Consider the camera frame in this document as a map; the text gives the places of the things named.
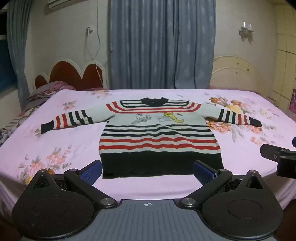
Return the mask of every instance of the brown headboard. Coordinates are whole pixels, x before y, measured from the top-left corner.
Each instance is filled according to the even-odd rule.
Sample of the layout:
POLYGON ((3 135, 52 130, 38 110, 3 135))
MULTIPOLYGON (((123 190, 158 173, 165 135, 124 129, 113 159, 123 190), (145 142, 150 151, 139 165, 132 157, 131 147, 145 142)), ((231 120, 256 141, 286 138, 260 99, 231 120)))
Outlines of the brown headboard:
MULTIPOLYGON (((83 73, 81 78, 77 69, 67 61, 59 61, 52 68, 52 71, 49 75, 49 83, 54 81, 63 81, 67 84, 73 86, 77 91, 82 91, 90 88, 103 87, 102 82, 105 78, 104 69, 95 64, 89 64, 83 73)), ((48 82, 42 75, 38 75, 35 79, 36 89, 40 86, 47 84, 48 82)))

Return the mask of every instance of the window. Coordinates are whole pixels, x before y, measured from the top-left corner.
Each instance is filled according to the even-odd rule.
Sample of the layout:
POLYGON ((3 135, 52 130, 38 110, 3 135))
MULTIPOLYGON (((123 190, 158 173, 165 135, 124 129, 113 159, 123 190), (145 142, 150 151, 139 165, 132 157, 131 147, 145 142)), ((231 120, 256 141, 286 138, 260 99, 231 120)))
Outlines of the window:
POLYGON ((6 18, 6 12, 0 12, 0 92, 17 83, 17 78, 12 68, 8 51, 6 18))

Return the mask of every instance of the curtain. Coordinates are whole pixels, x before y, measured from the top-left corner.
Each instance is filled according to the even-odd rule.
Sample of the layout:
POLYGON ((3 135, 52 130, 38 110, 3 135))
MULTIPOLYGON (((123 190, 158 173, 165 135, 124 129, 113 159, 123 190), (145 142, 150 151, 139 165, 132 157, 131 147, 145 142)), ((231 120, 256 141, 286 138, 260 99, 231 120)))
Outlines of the curtain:
POLYGON ((7 41, 10 60, 17 77, 21 110, 27 104, 29 88, 25 76, 25 47, 33 0, 11 0, 7 6, 7 41))
POLYGON ((215 26, 215 0, 111 0, 111 88, 207 88, 215 26))

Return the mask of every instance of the yellow cartoon character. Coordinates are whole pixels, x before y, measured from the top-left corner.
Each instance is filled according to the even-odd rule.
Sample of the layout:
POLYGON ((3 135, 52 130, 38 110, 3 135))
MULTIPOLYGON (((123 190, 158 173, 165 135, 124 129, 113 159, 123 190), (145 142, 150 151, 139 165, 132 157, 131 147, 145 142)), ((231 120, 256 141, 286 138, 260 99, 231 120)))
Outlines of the yellow cartoon character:
POLYGON ((174 122, 177 122, 177 123, 183 123, 184 122, 184 119, 182 120, 178 120, 177 117, 174 116, 174 113, 164 113, 163 114, 165 117, 170 117, 174 122))

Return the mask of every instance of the pink bed sheet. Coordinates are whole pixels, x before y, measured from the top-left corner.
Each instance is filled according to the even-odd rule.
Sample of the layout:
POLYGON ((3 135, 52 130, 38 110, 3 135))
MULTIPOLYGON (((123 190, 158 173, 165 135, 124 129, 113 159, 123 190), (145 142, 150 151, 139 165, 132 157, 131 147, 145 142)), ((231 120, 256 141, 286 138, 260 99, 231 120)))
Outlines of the pink bed sheet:
MULTIPOLYGON (((67 112, 144 97, 189 100, 246 113, 260 120, 262 128, 209 121, 221 146, 224 167, 244 175, 254 169, 264 176, 282 208, 295 198, 296 181, 275 175, 276 163, 260 155, 269 143, 293 150, 296 123, 261 96, 236 90, 62 90, 36 110, 0 148, 0 197, 11 212, 25 185, 39 169, 60 174, 100 159, 98 144, 106 123, 79 126, 40 134, 40 125, 67 112)), ((195 191, 201 184, 193 175, 130 177, 103 180, 94 186, 120 199, 173 199, 195 191)))

